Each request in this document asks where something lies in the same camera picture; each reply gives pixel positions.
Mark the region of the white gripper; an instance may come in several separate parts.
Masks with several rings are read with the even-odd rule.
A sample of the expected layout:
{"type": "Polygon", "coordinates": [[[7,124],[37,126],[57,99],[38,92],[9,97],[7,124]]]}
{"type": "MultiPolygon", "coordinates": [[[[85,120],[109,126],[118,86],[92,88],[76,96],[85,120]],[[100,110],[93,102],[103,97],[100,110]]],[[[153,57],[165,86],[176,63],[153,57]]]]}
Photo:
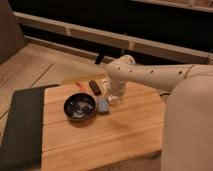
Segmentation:
{"type": "Polygon", "coordinates": [[[126,90],[126,82],[125,81],[109,80],[108,101],[110,103],[120,102],[122,97],[125,94],[125,90],[126,90]]]}

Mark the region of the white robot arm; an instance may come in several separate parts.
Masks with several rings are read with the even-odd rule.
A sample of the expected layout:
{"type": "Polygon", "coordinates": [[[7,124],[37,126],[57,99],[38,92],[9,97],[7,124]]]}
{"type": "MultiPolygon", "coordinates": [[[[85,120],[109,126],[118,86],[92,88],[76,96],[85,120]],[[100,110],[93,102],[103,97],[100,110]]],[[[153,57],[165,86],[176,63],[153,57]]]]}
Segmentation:
{"type": "Polygon", "coordinates": [[[106,66],[109,91],[123,93],[128,81],[169,93],[161,171],[213,171],[213,65],[137,65],[124,55],[106,66]]]}

